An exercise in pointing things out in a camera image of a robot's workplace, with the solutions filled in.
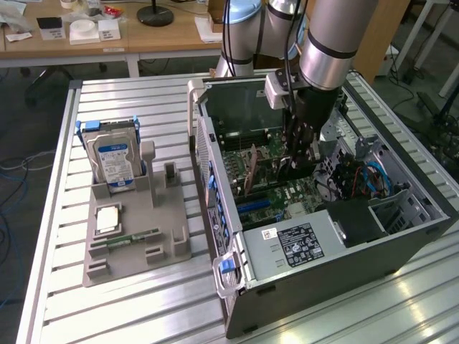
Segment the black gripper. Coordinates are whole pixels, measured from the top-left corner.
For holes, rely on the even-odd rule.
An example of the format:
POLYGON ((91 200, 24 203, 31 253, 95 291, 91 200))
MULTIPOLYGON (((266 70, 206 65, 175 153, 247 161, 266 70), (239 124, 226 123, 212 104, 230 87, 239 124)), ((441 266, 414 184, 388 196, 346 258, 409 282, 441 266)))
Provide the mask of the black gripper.
POLYGON ((282 179, 310 176, 316 164, 321 162, 321 129, 328 121, 338 95, 338 88, 323 91, 306 87, 299 89, 293 99, 287 95, 283 97, 282 179))

